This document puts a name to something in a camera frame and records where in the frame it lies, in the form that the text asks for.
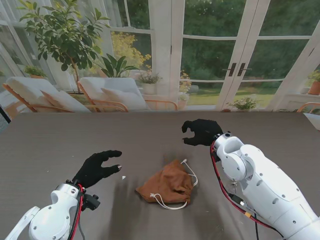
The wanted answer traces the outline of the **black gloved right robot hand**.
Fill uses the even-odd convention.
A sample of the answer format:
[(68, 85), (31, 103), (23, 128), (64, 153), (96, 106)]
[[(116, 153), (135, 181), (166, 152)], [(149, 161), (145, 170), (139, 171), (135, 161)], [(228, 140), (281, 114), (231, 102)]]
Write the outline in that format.
[(193, 137), (183, 138), (183, 142), (191, 146), (210, 146), (215, 141), (216, 135), (223, 134), (219, 124), (214, 120), (208, 119), (187, 120), (183, 123), (181, 130), (183, 133), (186, 133), (187, 130), (194, 133)]

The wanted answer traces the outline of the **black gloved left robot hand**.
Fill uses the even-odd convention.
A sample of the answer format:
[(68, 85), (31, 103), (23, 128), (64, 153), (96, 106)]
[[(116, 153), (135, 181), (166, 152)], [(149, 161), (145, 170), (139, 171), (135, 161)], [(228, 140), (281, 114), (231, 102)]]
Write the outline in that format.
[(80, 184), (84, 188), (92, 187), (100, 180), (108, 178), (109, 176), (118, 173), (122, 166), (119, 164), (102, 167), (102, 164), (109, 158), (118, 158), (122, 155), (119, 150), (106, 150), (98, 153), (94, 153), (87, 158), (82, 167), (73, 177), (72, 182)]

